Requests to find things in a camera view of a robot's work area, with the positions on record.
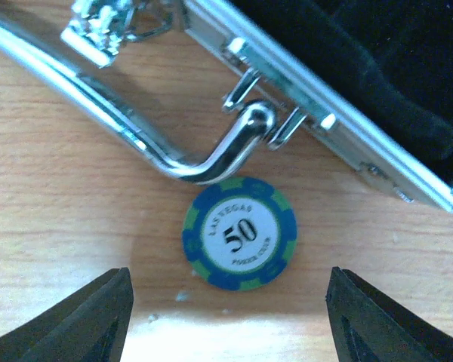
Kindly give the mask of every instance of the wooden table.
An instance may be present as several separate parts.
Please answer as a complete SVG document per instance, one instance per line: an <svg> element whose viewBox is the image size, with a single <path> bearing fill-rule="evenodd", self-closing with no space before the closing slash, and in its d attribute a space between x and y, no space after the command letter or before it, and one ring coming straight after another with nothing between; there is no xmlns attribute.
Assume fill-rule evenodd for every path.
<svg viewBox="0 0 453 362"><path fill-rule="evenodd" d="M69 19L70 2L14 4L47 23L1 9L49 39ZM187 35L129 45L104 73L196 151L230 122L220 99L237 77ZM123 361L333 361L324 298L339 265L453 336L453 215L369 189L303 132L278 152L260 147L241 174L290 199L300 237L278 280L228 293L193 276L183 255L183 218L202 189L153 170L0 53L0 335L127 266L135 301Z"/></svg>

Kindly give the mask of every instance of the poker chip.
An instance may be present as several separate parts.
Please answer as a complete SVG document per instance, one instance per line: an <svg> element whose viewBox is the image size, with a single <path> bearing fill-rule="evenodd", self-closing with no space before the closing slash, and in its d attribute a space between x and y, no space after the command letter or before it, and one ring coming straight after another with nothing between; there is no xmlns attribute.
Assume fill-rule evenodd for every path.
<svg viewBox="0 0 453 362"><path fill-rule="evenodd" d="M183 250L198 275L225 290L252 290L277 278L297 245L294 211L260 179L209 186L183 224Z"/></svg>

